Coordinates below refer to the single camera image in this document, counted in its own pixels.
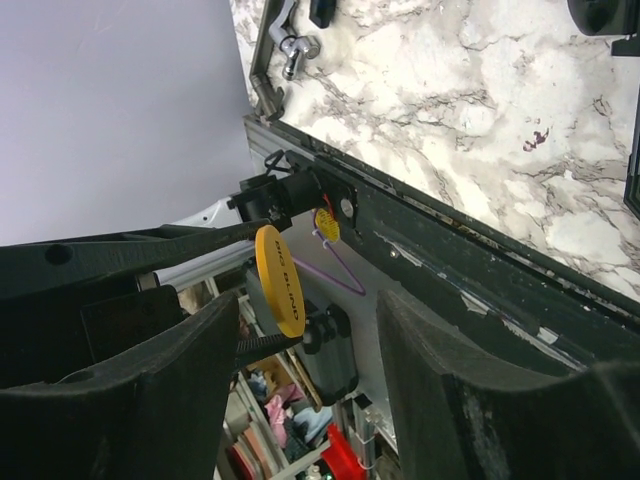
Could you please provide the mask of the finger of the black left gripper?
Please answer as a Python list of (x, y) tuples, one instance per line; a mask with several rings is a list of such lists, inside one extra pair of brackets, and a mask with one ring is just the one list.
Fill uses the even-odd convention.
[(1, 305), (65, 287), (174, 267), (251, 240), (259, 228), (269, 224), (260, 219), (222, 228), (162, 225), (5, 246), (1, 249)]
[(249, 339), (239, 338), (236, 345), (234, 369), (236, 371), (242, 370), (251, 364), (293, 348), (302, 340), (302, 336), (288, 337), (284, 334)]

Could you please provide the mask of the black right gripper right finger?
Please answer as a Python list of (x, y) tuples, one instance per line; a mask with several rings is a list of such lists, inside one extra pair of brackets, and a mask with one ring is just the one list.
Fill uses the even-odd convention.
[(635, 479), (639, 366), (554, 377), (499, 359), (411, 296), (378, 295), (377, 325), (407, 479)]

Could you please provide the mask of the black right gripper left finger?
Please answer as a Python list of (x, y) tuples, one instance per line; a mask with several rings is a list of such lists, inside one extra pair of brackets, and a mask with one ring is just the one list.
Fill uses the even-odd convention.
[(212, 478), (238, 337), (225, 293), (58, 383), (3, 390), (2, 478)]

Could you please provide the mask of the black poker set case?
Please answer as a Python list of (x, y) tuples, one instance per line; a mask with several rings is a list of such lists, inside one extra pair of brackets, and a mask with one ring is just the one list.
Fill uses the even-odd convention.
[[(568, 0), (567, 4), (571, 18), (582, 34), (622, 36), (612, 42), (611, 55), (639, 57), (638, 0)], [(639, 107), (636, 107), (623, 201), (639, 218)]]

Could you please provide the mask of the yellow big blind button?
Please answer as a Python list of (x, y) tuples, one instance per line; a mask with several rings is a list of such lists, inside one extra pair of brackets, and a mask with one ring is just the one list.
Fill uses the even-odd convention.
[(257, 230), (255, 258), (262, 291), (280, 332), (301, 337), (306, 325), (304, 295), (290, 250), (274, 226)]

